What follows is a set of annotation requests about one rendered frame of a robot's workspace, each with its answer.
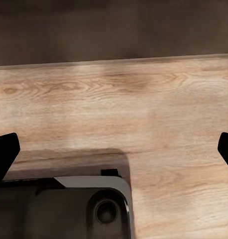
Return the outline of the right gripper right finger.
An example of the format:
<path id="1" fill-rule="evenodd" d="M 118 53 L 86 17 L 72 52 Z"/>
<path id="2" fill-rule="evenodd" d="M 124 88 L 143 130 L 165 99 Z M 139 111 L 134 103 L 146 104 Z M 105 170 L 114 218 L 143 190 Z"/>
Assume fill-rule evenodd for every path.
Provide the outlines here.
<path id="1" fill-rule="evenodd" d="M 228 133 L 223 132 L 218 143 L 218 151 L 228 164 Z"/>

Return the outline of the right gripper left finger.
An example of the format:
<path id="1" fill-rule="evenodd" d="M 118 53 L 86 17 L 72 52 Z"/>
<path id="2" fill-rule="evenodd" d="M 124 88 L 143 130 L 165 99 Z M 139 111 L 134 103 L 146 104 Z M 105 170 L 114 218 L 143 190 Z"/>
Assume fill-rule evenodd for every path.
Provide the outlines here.
<path id="1" fill-rule="evenodd" d="M 0 136 L 0 183 L 20 152 L 17 134 Z"/>

